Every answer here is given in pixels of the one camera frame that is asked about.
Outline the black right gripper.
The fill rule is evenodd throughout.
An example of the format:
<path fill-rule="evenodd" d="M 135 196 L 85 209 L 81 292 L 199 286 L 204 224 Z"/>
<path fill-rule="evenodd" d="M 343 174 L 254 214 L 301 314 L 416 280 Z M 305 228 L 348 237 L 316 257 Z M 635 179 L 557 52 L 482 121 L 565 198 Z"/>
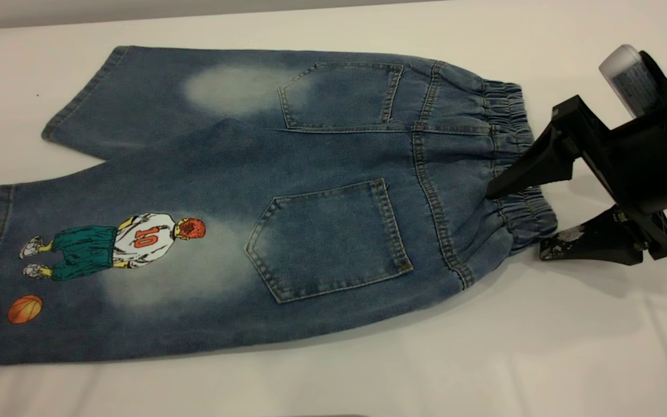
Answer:
<path fill-rule="evenodd" d="M 489 183 L 485 197 L 570 180 L 581 158 L 614 204 L 543 239 L 539 259 L 637 265 L 644 253 L 667 258 L 667 77 L 645 52 L 611 53 L 599 69 L 632 120 L 609 129 L 581 98 L 570 98 L 554 108 L 529 150 Z"/>

